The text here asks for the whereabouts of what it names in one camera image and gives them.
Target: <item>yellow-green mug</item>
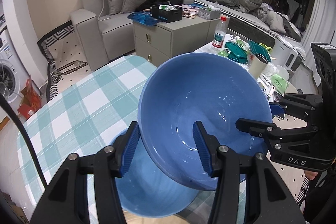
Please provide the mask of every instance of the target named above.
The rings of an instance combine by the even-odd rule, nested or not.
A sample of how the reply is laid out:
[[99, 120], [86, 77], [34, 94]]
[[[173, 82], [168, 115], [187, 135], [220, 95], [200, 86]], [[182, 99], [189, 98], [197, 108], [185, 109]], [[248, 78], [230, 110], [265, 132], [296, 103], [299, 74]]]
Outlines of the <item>yellow-green mug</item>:
[[272, 48], [271, 47], [267, 47], [265, 44], [263, 43], [259, 43], [260, 46], [264, 47], [268, 52], [271, 52]]

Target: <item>bottle label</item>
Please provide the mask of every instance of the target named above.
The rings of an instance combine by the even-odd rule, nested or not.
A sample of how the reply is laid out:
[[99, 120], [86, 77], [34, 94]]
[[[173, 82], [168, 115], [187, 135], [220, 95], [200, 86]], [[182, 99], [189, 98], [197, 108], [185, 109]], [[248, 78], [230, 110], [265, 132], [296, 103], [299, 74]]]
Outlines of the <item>bottle label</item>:
[[217, 48], [221, 48], [223, 46], [225, 35], [219, 34], [215, 32], [215, 36], [212, 42], [212, 45]]

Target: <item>light blue bowl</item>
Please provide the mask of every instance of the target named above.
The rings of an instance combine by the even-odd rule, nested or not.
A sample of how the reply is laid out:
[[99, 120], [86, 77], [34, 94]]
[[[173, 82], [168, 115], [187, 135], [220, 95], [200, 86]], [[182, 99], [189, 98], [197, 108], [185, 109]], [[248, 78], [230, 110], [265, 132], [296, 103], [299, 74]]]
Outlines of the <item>light blue bowl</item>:
[[240, 65], [204, 52], [162, 64], [147, 80], [138, 108], [142, 141], [152, 160], [176, 182], [198, 190], [215, 190], [217, 179], [203, 170], [192, 134], [195, 121], [237, 153], [266, 153], [262, 139], [236, 129], [239, 118], [272, 122], [264, 92]]
[[115, 182], [123, 209], [142, 217], [176, 214], [190, 205], [198, 194], [198, 190], [178, 184], [161, 172], [149, 157], [141, 138], [129, 171]]

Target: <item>black storage box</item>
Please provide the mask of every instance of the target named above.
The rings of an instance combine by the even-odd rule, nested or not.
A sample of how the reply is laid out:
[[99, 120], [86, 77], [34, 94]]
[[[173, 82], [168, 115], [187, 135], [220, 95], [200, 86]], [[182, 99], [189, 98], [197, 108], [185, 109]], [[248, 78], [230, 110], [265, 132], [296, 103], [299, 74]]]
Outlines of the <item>black storage box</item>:
[[176, 10], [166, 11], [159, 9], [160, 5], [151, 6], [151, 16], [170, 23], [182, 19], [183, 9], [175, 7]]

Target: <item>beige tumbler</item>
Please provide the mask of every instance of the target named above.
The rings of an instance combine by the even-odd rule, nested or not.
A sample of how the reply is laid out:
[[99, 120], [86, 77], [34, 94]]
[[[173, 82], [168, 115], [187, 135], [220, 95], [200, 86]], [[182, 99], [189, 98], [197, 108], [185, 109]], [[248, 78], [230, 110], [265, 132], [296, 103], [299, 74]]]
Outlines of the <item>beige tumbler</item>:
[[263, 70], [266, 68], [267, 64], [268, 61], [266, 57], [261, 54], [256, 54], [249, 68], [249, 73], [254, 77], [254, 79], [258, 79]]

